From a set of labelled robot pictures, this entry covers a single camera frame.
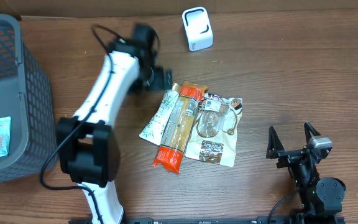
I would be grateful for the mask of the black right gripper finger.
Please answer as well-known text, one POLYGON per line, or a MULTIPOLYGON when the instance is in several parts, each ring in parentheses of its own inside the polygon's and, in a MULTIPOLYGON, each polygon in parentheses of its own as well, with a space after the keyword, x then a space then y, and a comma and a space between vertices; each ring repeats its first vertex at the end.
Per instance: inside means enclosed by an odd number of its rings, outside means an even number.
POLYGON ((278 134, 273 126, 268 130, 268 146, 267 154, 280 154, 284 151, 284 147, 278 137, 278 134))
POLYGON ((304 123, 306 142, 308 142, 313 136, 320 136, 321 134, 311 125, 309 121, 304 123))

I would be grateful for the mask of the orange pasta package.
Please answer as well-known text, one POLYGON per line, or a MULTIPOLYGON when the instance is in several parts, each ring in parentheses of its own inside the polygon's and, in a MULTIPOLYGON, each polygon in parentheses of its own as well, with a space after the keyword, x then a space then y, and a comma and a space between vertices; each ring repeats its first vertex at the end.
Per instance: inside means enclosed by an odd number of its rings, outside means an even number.
POLYGON ((208 91, 208 85, 185 81, 164 129, 152 165, 163 166, 174 173, 180 172, 186 144, 190 137, 199 103, 208 91))

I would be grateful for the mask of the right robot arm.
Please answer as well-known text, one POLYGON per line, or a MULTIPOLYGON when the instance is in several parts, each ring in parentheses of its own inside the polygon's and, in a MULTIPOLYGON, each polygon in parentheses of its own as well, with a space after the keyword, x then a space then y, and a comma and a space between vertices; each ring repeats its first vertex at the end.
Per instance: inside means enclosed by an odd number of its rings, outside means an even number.
POLYGON ((267 223, 344 223, 337 214, 342 211, 346 185, 334 177, 321 178, 316 165, 327 158, 333 142, 320 134, 309 122, 304 123, 306 145, 302 149, 286 151, 274 127, 268 130, 266 158, 277 159, 277 168, 286 168, 295 181, 296 190, 277 202, 267 223), (274 217, 276 209, 293 198, 300 196, 300 209, 293 209, 287 217, 274 217))

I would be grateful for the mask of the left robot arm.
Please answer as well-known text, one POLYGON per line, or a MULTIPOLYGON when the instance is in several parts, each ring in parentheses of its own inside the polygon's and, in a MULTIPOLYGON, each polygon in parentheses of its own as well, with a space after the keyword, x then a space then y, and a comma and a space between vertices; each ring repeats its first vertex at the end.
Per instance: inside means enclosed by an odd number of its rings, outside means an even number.
POLYGON ((53 152, 60 168, 82 190, 92 217, 87 223, 125 223, 126 213, 117 196, 114 180, 121 155, 114 125, 122 102, 130 92, 165 91, 172 74, 155 64, 160 39, 148 24, 136 24, 130 38, 110 30, 115 39, 102 43, 103 67, 83 104, 72 118, 60 118, 58 146, 53 152))

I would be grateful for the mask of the white green tube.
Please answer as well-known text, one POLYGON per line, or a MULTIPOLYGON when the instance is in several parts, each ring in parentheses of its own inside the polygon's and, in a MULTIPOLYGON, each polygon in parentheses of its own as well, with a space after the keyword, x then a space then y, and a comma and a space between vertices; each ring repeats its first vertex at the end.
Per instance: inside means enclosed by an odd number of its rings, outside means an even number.
POLYGON ((161 143, 163 132, 172 113, 173 107, 179 97, 180 90, 181 85, 174 83, 172 88, 165 92, 157 112, 139 134, 140 138, 155 145, 159 145, 161 143))

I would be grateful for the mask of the white brown bread bag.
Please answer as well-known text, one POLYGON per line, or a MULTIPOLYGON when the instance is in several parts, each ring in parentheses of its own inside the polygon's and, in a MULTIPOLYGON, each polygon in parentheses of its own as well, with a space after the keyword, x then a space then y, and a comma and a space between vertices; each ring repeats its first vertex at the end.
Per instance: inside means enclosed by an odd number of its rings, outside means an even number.
POLYGON ((242 98, 223 98, 205 93, 185 149, 185 157, 233 167, 237 127, 242 117, 242 98))

